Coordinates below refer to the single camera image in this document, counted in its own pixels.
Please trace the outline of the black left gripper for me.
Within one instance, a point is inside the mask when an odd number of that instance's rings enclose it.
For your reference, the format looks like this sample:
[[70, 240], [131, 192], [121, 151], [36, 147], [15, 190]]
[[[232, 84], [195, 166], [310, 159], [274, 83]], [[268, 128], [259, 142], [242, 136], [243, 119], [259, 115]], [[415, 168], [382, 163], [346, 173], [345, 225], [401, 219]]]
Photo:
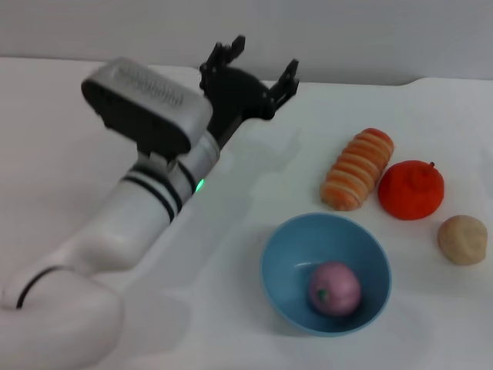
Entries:
[[230, 45], [218, 42], [200, 65], [200, 88], [211, 102], [213, 116], [207, 131], [223, 148], [248, 119], [270, 120], [297, 94], [299, 61], [292, 59], [270, 89], [243, 70], [227, 67], [245, 48], [246, 37], [238, 35]]

